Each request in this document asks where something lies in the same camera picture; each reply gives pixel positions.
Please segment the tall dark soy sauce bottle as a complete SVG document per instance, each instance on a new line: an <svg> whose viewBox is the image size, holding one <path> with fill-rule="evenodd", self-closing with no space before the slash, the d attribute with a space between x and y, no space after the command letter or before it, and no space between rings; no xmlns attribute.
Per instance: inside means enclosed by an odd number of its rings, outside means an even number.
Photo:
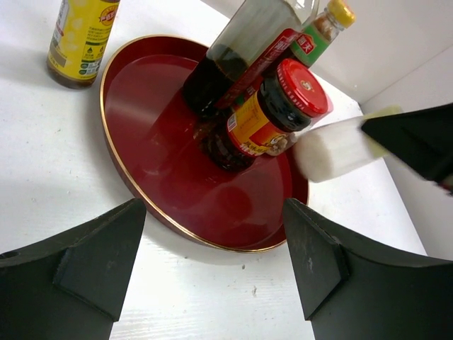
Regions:
<svg viewBox="0 0 453 340"><path fill-rule="evenodd" d="M182 96L200 116L229 107L313 21L317 1L247 0L185 80Z"/></svg>

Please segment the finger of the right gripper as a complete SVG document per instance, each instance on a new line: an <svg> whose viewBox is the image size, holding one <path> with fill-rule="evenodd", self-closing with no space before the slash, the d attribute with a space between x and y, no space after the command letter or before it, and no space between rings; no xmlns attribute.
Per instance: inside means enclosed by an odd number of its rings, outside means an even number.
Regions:
<svg viewBox="0 0 453 340"><path fill-rule="evenodd" d="M366 120L362 132L426 181L452 192L452 104Z"/></svg>

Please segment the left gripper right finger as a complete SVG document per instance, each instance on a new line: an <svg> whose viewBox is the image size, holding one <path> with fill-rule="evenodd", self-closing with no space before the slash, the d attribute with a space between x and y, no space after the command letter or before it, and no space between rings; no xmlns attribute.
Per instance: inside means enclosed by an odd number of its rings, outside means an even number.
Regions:
<svg viewBox="0 0 453 340"><path fill-rule="evenodd" d="M370 239L290 198L283 222L316 339L451 339L452 262Z"/></svg>

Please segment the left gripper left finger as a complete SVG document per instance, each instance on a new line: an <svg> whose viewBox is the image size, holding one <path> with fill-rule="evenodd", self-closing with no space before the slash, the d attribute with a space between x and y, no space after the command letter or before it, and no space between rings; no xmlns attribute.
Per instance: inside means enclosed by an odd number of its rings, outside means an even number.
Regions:
<svg viewBox="0 0 453 340"><path fill-rule="evenodd" d="M132 199L1 254L2 339L109 339L120 318L147 209Z"/></svg>

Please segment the red-lid sauce jar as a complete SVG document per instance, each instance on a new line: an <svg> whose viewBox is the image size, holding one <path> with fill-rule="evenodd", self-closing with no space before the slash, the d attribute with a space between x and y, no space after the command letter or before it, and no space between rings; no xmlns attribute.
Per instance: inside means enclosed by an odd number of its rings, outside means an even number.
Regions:
<svg viewBox="0 0 453 340"><path fill-rule="evenodd" d="M217 166L244 171L291 133L325 115L328 104L322 85L307 67L284 59L242 106L209 131L203 146Z"/></svg>

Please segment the small yellow-label bottle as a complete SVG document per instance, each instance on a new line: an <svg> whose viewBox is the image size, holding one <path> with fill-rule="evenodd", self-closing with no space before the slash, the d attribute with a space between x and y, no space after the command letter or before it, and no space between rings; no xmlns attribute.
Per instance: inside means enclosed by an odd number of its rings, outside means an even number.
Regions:
<svg viewBox="0 0 453 340"><path fill-rule="evenodd" d="M98 75L119 1L63 1L47 53L47 70L62 86L90 87Z"/></svg>

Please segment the yellow-capped sauce bottle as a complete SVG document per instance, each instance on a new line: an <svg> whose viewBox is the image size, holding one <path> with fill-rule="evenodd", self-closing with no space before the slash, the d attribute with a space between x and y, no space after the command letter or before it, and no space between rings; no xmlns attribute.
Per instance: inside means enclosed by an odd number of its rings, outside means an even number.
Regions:
<svg viewBox="0 0 453 340"><path fill-rule="evenodd" d="M330 0L324 10L290 45L288 58L310 68L345 29L355 22L355 14L343 0Z"/></svg>

